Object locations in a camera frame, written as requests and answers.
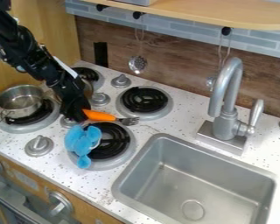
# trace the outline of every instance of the stainless steel sink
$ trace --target stainless steel sink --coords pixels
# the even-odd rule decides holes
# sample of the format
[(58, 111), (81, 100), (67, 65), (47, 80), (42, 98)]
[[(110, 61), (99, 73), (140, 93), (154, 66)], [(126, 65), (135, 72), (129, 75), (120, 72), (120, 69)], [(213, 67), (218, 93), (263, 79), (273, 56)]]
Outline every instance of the stainless steel sink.
[(157, 134), (116, 180), (112, 193), (162, 223), (263, 224), (275, 187), (272, 173)]

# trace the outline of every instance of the faucet handle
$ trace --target faucet handle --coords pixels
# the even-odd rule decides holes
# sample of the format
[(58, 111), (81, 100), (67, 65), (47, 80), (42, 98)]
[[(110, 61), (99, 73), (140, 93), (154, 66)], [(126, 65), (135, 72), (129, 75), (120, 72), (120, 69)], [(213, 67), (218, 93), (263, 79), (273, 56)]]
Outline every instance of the faucet handle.
[(253, 135), (256, 132), (256, 125), (263, 113), (264, 108), (264, 101), (263, 100), (256, 100), (253, 104), (252, 109), (250, 110), (249, 122), (248, 122), (248, 129), (247, 134)]

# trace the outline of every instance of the blue stuffed toy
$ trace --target blue stuffed toy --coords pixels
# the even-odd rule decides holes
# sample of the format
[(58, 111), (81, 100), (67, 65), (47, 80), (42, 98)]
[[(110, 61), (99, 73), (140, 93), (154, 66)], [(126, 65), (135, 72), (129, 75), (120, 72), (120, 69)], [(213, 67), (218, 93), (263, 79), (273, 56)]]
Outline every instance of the blue stuffed toy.
[(91, 165), (88, 154), (100, 144), (101, 139), (100, 129), (89, 126), (87, 130), (84, 130), (80, 125), (74, 125), (66, 134), (65, 146), (68, 151), (78, 155), (78, 167), (87, 169)]

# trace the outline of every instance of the silver faucet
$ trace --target silver faucet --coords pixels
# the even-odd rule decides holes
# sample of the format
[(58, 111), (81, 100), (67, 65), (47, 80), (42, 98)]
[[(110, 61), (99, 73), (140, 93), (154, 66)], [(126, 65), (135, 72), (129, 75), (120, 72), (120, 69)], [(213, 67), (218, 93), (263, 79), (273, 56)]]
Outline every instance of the silver faucet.
[(218, 144), (220, 142), (220, 145), (215, 146), (220, 146), (232, 152), (235, 151), (235, 148), (243, 150), (246, 137), (255, 133), (256, 124), (263, 113), (263, 100), (256, 100), (250, 111), (248, 124), (238, 120), (235, 102), (239, 93), (242, 74), (242, 61), (238, 58), (232, 58), (227, 61), (217, 78), (209, 78), (207, 80), (206, 84), (213, 92), (208, 107), (208, 114), (215, 119), (213, 125), (211, 122), (206, 121), (198, 132), (198, 138), (201, 141), (206, 140), (210, 144)]
[(263, 113), (263, 100), (256, 100), (250, 111), (248, 124), (238, 120), (235, 101), (239, 93), (242, 74), (242, 61), (238, 58), (232, 58), (222, 68), (218, 78), (213, 79), (210, 84), (213, 88), (213, 94), (208, 107), (208, 114), (215, 117), (213, 134), (220, 140), (230, 140), (235, 136), (253, 135), (256, 124)]

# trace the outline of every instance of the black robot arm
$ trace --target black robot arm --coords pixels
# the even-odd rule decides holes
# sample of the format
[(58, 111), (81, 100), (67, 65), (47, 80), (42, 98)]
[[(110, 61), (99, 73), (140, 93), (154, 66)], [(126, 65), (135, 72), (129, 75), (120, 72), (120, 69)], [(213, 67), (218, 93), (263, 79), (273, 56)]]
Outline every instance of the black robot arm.
[[(2, 0), (6, 7), (8, 0)], [(83, 109), (90, 109), (83, 90), (84, 82), (79, 76), (72, 76), (54, 59), (44, 45), (39, 45), (32, 33), (0, 8), (0, 59), (27, 72), (46, 85), (62, 100), (60, 113), (76, 122), (87, 120)]]

